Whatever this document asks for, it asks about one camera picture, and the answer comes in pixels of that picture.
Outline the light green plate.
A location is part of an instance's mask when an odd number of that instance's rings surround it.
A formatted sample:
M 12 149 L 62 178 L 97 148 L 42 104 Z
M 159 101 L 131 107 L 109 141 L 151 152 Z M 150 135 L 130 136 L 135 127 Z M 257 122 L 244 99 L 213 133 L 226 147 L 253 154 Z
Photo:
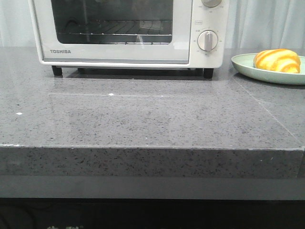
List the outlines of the light green plate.
M 299 56 L 300 73 L 284 73 L 258 69 L 254 67 L 255 53 L 240 54 L 231 58 L 233 67 L 241 74 L 268 83 L 305 85 L 305 57 Z

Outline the white Toshiba toaster oven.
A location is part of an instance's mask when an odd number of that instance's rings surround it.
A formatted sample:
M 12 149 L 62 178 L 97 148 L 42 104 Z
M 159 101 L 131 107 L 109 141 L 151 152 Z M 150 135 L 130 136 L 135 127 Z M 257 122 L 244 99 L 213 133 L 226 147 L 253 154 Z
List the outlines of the white Toshiba toaster oven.
M 223 0 L 218 6 L 214 8 L 208 8 L 204 6 L 202 4 L 202 0 L 192 0 L 192 3 L 191 32 L 189 43 L 190 52 L 188 63 L 44 62 L 40 59 L 40 51 L 37 48 L 39 61 L 41 64 L 51 66 L 53 74 L 56 76 L 62 76 L 62 69 L 68 67 L 78 68 L 81 71 L 92 68 L 193 69 L 196 70 L 204 78 L 210 79 L 213 76 L 214 69 L 219 68 L 222 65 L 224 59 L 224 40 L 228 23 L 229 1 Z M 37 47 L 36 27 L 34 25 L 33 30 Z M 214 31 L 218 36 L 217 46 L 210 52 L 201 50 L 197 43 L 199 35 L 206 30 Z

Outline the glass oven door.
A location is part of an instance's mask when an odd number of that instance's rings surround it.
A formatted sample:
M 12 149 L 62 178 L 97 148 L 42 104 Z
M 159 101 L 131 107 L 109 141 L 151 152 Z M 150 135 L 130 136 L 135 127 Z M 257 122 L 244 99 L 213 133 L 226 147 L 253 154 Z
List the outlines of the glass oven door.
M 190 0 L 31 0 L 37 48 L 44 62 L 188 63 Z M 172 21 L 170 44 L 64 44 L 56 29 L 69 20 Z

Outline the upper temperature knob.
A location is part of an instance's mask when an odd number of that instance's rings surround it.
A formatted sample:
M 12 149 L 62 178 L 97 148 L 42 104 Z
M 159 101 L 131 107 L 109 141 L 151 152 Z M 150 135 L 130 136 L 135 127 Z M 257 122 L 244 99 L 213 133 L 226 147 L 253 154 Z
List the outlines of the upper temperature knob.
M 208 8 L 214 8 L 218 6 L 222 0 L 202 0 L 202 4 Z

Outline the yellow striped croissant bread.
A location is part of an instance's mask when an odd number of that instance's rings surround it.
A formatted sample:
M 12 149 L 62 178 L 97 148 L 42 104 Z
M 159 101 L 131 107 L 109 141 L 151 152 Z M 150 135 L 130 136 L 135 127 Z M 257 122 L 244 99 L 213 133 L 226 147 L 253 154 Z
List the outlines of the yellow striped croissant bread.
M 264 50 L 255 55 L 255 68 L 283 72 L 300 73 L 301 60 L 298 54 L 290 49 Z

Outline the lower timer knob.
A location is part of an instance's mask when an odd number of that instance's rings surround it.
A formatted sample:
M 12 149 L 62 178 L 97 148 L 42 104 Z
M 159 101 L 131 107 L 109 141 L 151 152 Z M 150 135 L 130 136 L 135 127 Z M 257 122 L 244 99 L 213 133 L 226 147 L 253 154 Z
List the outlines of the lower timer knob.
M 197 43 L 201 50 L 210 52 L 217 46 L 218 36 L 214 31 L 206 30 L 199 35 Z

